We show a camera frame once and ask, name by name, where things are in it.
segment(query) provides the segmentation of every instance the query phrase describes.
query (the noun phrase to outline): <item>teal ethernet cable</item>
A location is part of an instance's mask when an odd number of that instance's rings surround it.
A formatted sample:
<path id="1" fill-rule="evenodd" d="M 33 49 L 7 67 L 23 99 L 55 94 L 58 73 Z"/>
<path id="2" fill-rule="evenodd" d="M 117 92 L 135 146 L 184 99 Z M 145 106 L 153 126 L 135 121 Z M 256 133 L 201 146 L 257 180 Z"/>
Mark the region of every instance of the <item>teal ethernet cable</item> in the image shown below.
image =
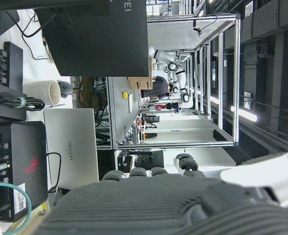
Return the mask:
<path id="1" fill-rule="evenodd" d="M 12 189 L 15 189 L 17 191 L 19 191 L 20 193 L 22 193 L 22 195 L 26 198 L 26 203 L 27 203 L 27 215 L 26 215 L 26 219 L 25 221 L 23 222 L 23 224 L 20 225 L 20 227 L 18 227 L 16 230 L 14 231 L 11 231 L 11 232 L 4 232 L 2 233 L 3 235 L 12 235 L 12 234 L 15 234 L 17 233 L 18 231 L 20 231 L 21 229 L 23 229 L 30 217 L 31 217 L 31 211 L 32 211 L 32 205 L 31 205 L 31 200 L 30 198 L 28 197 L 28 195 L 26 194 L 26 192 L 24 192 L 21 188 L 13 185 L 13 184 L 9 184 L 9 183 L 3 183 L 3 182 L 0 182 L 0 187 L 8 187 L 8 188 L 12 188 Z"/>

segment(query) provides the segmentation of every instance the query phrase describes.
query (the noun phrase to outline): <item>black shirt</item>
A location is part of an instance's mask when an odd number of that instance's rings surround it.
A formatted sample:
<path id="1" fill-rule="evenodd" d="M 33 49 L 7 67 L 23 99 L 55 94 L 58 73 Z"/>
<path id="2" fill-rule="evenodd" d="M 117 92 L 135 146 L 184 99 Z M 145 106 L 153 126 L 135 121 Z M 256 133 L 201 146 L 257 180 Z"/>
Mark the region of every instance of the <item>black shirt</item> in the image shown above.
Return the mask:
<path id="1" fill-rule="evenodd" d="M 168 90 L 168 82 L 160 76 L 157 76 L 155 82 L 153 82 L 152 90 L 142 90 L 144 97 L 158 96 L 159 99 L 164 98 Z"/>

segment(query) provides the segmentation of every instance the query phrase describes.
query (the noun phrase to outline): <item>silver laptop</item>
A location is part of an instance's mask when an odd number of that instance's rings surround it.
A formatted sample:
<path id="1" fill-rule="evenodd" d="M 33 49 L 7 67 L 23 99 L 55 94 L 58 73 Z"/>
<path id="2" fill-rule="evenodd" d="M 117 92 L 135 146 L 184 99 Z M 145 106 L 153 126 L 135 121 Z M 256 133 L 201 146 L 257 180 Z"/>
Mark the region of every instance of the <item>silver laptop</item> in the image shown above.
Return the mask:
<path id="1" fill-rule="evenodd" d="M 44 109 L 48 152 L 62 156 L 57 187 L 73 189 L 98 182 L 93 109 Z M 51 185 L 58 177 L 59 157 L 49 156 Z"/>

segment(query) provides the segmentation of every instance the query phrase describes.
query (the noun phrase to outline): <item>desk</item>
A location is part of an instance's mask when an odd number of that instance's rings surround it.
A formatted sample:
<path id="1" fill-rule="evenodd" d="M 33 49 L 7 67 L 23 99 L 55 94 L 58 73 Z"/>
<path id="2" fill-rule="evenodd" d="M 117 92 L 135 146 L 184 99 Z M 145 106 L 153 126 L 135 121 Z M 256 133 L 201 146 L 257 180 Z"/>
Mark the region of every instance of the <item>desk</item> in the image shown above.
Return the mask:
<path id="1" fill-rule="evenodd" d="M 19 10 L 20 16 L 19 25 L 24 29 L 34 15 L 33 10 Z M 34 22 L 29 25 L 26 34 L 34 32 L 40 27 L 39 22 Z M 3 47 L 3 42 L 11 41 L 15 45 L 23 49 L 23 83 L 41 80 L 63 80 L 70 82 L 70 77 L 61 77 L 58 70 L 52 61 L 49 60 L 34 60 L 31 57 L 30 51 L 22 40 L 21 33 L 16 26 L 9 29 L 7 32 L 0 35 L 0 48 Z M 43 46 L 42 34 L 39 32 L 32 38 L 27 38 L 26 41 L 32 48 L 34 57 L 46 57 L 45 47 Z M 61 108 L 72 108 L 72 97 L 68 96 L 66 99 L 61 98 L 60 104 L 66 104 Z M 27 121 L 44 121 L 43 112 L 27 112 Z"/>
<path id="2" fill-rule="evenodd" d="M 127 77 L 109 77 L 108 86 L 112 118 L 113 146 L 121 143 L 139 112 L 139 102 L 135 101 L 135 90 L 131 90 Z M 133 109 L 129 113 L 129 99 L 124 99 L 122 93 L 133 94 Z"/>

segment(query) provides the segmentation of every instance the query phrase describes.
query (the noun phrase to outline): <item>cup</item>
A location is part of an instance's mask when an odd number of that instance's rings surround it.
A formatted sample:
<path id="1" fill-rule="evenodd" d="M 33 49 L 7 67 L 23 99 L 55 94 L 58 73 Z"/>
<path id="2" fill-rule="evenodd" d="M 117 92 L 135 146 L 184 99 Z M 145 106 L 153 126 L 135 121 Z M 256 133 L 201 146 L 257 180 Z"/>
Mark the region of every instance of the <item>cup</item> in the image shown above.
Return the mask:
<path id="1" fill-rule="evenodd" d="M 57 81 L 37 81 L 23 84 L 23 93 L 45 102 L 45 105 L 57 105 L 61 98 Z"/>

